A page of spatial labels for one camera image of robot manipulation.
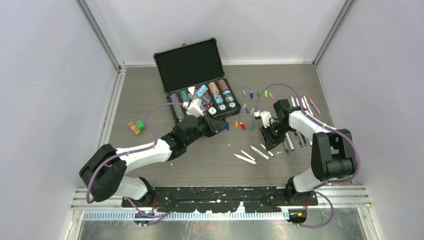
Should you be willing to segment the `blue tip white marker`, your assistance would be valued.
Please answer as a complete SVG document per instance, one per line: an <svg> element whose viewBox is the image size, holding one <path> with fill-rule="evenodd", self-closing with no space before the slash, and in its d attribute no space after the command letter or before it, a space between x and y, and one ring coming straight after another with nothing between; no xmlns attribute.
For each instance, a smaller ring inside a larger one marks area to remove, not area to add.
<svg viewBox="0 0 424 240"><path fill-rule="evenodd" d="M266 148L266 146L263 144L263 143L261 143L260 144L261 145L261 147L268 153L268 155L271 157L271 158L274 158L275 157L275 155L270 151L270 150L267 150L267 148Z"/></svg>

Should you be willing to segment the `dark green marker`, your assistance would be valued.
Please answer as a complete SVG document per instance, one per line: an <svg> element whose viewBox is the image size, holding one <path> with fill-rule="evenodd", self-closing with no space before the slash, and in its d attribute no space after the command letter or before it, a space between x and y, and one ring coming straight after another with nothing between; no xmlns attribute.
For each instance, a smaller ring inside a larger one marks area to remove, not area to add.
<svg viewBox="0 0 424 240"><path fill-rule="evenodd" d="M288 145L286 144L286 142L283 142L282 144L283 144L283 147L284 147L284 150L285 150L286 154L289 155L290 154L290 149L289 149Z"/></svg>

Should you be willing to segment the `purple cap white marker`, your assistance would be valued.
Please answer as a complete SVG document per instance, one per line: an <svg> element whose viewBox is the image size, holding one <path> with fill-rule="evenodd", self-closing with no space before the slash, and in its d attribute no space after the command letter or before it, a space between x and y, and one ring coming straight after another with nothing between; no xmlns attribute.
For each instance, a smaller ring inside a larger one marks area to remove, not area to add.
<svg viewBox="0 0 424 240"><path fill-rule="evenodd" d="M291 138L290 138L289 134L288 134L288 133L286 133L286 134L285 134L285 137L286 137L286 139L287 139L287 143L288 143L288 145L289 145L289 149L290 149L292 152L294 152L294 151L295 151L295 148L294 148L294 145L293 145L293 143L292 143L292 140L291 140Z"/></svg>

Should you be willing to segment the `dark purple marker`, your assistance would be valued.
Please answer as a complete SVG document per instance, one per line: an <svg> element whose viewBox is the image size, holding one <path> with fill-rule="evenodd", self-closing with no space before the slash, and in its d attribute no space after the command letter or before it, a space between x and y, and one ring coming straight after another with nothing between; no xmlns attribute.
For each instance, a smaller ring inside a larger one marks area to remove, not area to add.
<svg viewBox="0 0 424 240"><path fill-rule="evenodd" d="M304 145L303 145L303 143L302 143L302 141L301 141L301 139L300 139L300 137L299 137L299 135L298 135L298 133L296 131L294 132L294 136L295 136L295 139L296 139L297 143L299 144L299 146L301 148L303 148Z"/></svg>

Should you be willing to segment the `green tip white marker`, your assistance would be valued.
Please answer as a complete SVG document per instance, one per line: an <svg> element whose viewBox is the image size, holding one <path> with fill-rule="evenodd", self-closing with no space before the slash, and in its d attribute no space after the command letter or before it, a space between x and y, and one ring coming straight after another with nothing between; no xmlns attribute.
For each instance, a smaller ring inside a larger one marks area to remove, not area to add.
<svg viewBox="0 0 424 240"><path fill-rule="evenodd" d="M263 157L264 159L266 159L267 161L270 159L265 153L263 153L262 151L260 151L259 149L257 149L256 147L250 145L250 148L256 152L257 154L259 154L261 157Z"/></svg>

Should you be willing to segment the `light blue marker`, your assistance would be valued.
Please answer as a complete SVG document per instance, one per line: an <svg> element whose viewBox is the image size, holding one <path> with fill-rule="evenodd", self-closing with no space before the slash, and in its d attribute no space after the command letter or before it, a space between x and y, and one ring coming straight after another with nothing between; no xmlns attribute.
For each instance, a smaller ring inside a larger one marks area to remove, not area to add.
<svg viewBox="0 0 424 240"><path fill-rule="evenodd" d="M308 144L308 141L306 140L305 136L304 136L303 134L300 134L300 135L301 135L301 138L302 138L302 140L303 140L304 146L305 146L305 147L308 147L308 146L309 146L309 144Z"/></svg>

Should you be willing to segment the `orange cap white marker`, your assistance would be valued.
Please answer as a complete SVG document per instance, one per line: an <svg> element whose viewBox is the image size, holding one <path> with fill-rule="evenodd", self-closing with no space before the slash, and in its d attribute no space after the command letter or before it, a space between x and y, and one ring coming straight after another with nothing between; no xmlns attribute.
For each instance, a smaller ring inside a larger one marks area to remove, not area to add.
<svg viewBox="0 0 424 240"><path fill-rule="evenodd" d="M250 158L248 158L248 157L244 157L244 156L241 156L241 155L236 154L236 153L234 153L233 155L234 155L236 158L241 159L241 160L243 160L243 161L245 161L245 162L251 163L251 164L253 164L253 165L257 165L257 164L258 164L255 160L252 160L252 159L250 159Z"/></svg>

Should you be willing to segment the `green cap white marker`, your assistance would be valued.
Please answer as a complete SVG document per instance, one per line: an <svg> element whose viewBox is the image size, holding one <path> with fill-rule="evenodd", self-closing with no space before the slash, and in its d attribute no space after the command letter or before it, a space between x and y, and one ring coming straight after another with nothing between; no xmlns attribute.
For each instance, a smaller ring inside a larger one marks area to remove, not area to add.
<svg viewBox="0 0 424 240"><path fill-rule="evenodd" d="M306 106L306 103L305 103L304 99L303 99L302 97L301 97L300 99L301 99L302 107L303 107L303 108L304 108L304 110L307 112L307 111L308 111L308 108L307 108L307 106Z"/></svg>

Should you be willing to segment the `lime green cap marker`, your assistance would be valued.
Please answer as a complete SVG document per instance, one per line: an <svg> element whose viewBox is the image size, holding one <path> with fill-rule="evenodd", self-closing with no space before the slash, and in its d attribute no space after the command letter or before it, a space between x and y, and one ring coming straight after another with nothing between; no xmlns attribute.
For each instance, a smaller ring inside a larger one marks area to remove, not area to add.
<svg viewBox="0 0 424 240"><path fill-rule="evenodd" d="M303 102L305 103L305 106L306 106L309 114L313 117L314 116L313 111L312 111L312 109L311 109L311 107L310 107L310 105L308 103L308 100L307 100L307 98L306 98L305 95L303 96Z"/></svg>

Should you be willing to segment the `pink marker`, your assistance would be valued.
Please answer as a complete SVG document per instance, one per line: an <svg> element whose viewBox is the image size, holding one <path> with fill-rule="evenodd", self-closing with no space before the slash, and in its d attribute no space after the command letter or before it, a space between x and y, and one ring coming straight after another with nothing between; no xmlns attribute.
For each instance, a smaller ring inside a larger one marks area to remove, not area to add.
<svg viewBox="0 0 424 240"><path fill-rule="evenodd" d="M317 107L317 105L314 103L314 101L310 97L308 98L308 100L309 100L310 104L312 105L312 107L315 109L315 111L319 115L321 115L322 113L321 113L320 109Z"/></svg>

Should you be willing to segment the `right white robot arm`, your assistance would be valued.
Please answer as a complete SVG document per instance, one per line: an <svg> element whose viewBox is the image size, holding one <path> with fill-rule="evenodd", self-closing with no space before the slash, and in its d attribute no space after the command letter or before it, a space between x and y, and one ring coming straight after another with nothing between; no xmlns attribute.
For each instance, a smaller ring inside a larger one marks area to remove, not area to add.
<svg viewBox="0 0 424 240"><path fill-rule="evenodd" d="M260 132L266 150L282 144L288 132L300 132L312 142L310 167L287 181L282 201L299 205L306 193L312 193L324 183L354 176L359 164L350 131L327 126L302 107L292 107L287 99L278 100L273 108L276 117L269 111L253 114L262 121Z"/></svg>

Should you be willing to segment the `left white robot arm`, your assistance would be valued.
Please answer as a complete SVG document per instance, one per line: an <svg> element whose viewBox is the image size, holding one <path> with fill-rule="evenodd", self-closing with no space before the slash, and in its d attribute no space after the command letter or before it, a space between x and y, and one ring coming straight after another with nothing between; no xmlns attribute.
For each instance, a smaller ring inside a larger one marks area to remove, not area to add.
<svg viewBox="0 0 424 240"><path fill-rule="evenodd" d="M86 185L86 202L103 202L110 197L135 200L141 207L153 202L153 193L142 177L126 174L141 167L174 160L183 155L189 145L202 137L213 137L224 131L228 122L210 115L189 115L179 121L169 133L152 143L114 148L104 144L80 169L79 176Z"/></svg>

